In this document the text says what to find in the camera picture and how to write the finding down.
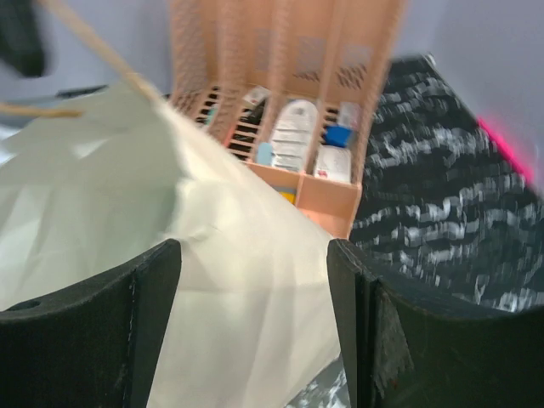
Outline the brown paper bag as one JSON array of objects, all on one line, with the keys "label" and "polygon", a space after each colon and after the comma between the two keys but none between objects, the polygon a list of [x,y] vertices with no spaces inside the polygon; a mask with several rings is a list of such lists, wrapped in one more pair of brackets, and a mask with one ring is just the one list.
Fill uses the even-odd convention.
[{"label": "brown paper bag", "polygon": [[173,239],[182,265],[144,407],[283,407],[340,354],[330,235],[178,113],[61,1],[121,74],[1,142],[1,313]]}]

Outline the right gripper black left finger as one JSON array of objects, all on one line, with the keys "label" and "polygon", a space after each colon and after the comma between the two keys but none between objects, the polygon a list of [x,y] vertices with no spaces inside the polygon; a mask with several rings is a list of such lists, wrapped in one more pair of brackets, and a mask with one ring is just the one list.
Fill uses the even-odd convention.
[{"label": "right gripper black left finger", "polygon": [[179,283],[166,240],[1,313],[3,407],[144,407]]}]

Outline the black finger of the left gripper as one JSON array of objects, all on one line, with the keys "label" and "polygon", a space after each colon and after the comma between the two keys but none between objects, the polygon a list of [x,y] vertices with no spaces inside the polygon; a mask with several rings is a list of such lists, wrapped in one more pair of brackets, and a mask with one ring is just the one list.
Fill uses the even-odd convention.
[{"label": "black finger of the left gripper", "polygon": [[33,1],[1,0],[1,61],[23,77],[42,77],[45,52]]}]

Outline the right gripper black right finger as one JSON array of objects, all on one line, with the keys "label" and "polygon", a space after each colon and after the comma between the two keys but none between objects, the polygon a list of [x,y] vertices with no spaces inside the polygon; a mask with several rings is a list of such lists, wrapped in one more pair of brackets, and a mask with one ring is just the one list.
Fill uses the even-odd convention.
[{"label": "right gripper black right finger", "polygon": [[480,307],[346,240],[326,263],[352,406],[542,406],[542,308]]}]

